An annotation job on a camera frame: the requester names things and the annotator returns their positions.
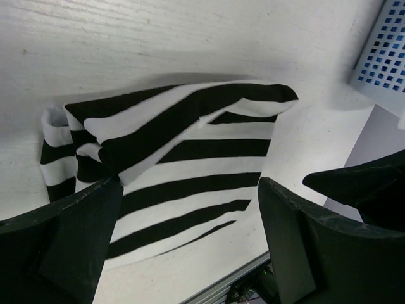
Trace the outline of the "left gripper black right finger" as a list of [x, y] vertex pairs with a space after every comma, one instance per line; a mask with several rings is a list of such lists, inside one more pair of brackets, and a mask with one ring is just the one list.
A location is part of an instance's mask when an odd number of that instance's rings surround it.
[[282, 303], [403, 303], [404, 233], [364, 224], [269, 178], [259, 209]]

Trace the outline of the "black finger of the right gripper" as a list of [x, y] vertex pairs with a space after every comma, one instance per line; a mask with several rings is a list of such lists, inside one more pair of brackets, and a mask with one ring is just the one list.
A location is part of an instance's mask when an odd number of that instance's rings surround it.
[[404, 152], [353, 167], [315, 172], [303, 184], [357, 209], [365, 222], [404, 221]]

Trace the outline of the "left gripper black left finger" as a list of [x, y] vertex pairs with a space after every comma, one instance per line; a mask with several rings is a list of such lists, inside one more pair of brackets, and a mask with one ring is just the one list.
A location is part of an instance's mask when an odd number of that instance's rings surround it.
[[1, 221], [1, 303], [92, 303], [122, 195], [112, 177]]

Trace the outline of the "black white striped tank top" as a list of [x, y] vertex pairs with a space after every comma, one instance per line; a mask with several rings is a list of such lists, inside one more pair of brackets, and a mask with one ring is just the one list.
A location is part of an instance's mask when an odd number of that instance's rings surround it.
[[109, 269], [187, 246], [246, 211], [277, 117], [298, 99], [286, 85], [236, 80], [47, 108], [40, 169], [49, 200], [120, 179]]

